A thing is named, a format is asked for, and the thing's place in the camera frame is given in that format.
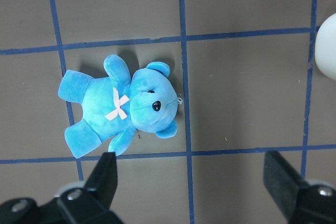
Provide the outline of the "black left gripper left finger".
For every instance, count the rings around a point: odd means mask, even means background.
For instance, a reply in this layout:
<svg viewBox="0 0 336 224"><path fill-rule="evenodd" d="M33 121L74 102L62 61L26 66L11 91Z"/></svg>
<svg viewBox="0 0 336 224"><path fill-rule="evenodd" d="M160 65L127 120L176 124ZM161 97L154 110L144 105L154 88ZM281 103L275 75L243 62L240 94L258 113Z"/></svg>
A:
<svg viewBox="0 0 336 224"><path fill-rule="evenodd" d="M69 188L42 206L32 198L2 203L1 223L123 223L110 210L117 185L116 155L105 152L81 187Z"/></svg>

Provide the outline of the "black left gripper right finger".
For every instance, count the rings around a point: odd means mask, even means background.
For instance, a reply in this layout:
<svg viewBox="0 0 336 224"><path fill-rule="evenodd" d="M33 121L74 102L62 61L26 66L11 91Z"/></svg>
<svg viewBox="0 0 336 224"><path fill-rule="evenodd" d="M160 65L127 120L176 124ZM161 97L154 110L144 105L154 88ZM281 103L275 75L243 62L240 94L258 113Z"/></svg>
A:
<svg viewBox="0 0 336 224"><path fill-rule="evenodd" d="M303 178L277 151L265 153L263 183L287 223L335 223L335 187Z"/></svg>

